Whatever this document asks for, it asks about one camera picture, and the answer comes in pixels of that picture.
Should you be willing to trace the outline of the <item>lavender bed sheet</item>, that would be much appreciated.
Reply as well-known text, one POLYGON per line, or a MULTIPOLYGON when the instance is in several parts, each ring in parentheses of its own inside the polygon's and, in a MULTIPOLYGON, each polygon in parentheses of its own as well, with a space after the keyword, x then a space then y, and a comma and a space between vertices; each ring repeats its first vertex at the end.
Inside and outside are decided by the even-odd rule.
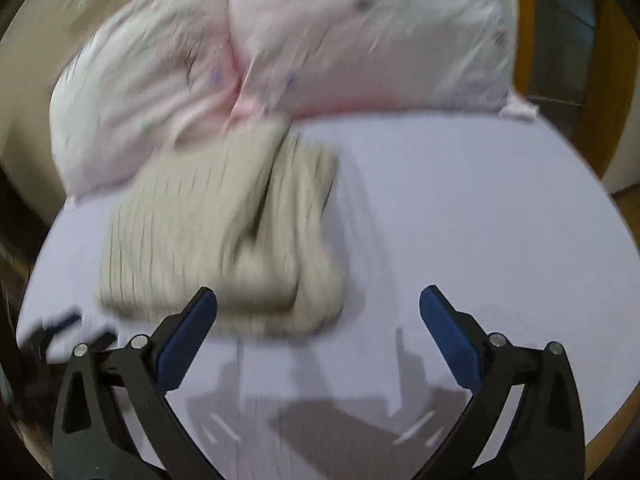
POLYGON ((559 341, 594 436, 639 377, 639 256, 545 122, 338 118, 332 244, 355 291, 306 347, 216 340, 169 400, 229 479, 407 479, 462 409, 418 313, 436 284, 516 344, 559 341))

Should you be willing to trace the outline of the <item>pink floral pillow left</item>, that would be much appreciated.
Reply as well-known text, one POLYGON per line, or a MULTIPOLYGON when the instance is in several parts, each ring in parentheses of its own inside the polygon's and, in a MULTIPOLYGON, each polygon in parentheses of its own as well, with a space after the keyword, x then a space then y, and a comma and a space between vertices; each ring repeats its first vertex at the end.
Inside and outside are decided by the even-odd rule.
POLYGON ((125 181, 155 152, 224 131, 240 82, 229 0, 131 0, 52 91, 51 151, 66 196, 125 181))

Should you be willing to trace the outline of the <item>pink floral pillow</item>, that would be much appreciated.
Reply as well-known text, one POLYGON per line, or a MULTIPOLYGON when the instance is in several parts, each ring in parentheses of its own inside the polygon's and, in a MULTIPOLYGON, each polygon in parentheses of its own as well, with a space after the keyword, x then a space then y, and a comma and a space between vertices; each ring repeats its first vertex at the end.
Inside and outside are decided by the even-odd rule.
POLYGON ((240 82, 229 0, 131 0, 52 91, 51 151, 66 196, 125 181, 155 152, 224 131, 240 82))
POLYGON ((464 110, 533 119, 502 0, 229 0, 234 114, 464 110))

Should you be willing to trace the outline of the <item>pink floral pillow right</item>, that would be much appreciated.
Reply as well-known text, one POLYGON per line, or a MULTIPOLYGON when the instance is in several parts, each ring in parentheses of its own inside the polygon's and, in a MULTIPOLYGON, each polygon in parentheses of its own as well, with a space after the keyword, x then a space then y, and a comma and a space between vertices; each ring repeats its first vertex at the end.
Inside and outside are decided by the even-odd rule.
POLYGON ((533 119, 502 0, 229 0, 234 114, 464 110, 533 119))

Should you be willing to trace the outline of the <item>beige ribbed knit sweater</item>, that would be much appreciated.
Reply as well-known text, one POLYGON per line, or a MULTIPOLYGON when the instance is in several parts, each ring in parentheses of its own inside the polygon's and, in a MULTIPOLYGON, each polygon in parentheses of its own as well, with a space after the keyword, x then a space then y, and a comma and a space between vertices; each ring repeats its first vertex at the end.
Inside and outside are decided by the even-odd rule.
POLYGON ((346 292, 322 232, 337 168, 333 150, 281 119, 157 156, 114 209, 101 307, 158 322, 205 287, 217 298, 218 334, 324 330, 341 315, 346 292))

